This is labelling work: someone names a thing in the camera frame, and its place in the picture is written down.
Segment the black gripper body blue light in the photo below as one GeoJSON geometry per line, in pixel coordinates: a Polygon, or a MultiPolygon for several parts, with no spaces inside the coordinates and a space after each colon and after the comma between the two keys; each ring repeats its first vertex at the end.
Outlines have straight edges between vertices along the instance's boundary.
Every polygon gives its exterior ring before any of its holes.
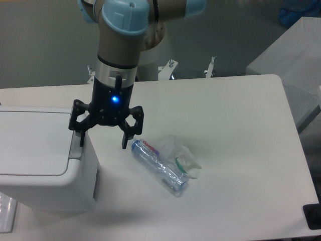
{"type": "Polygon", "coordinates": [[[89,124],[100,126],[129,126],[129,104],[133,85],[116,89],[94,79],[92,99],[89,104],[89,124]]]}

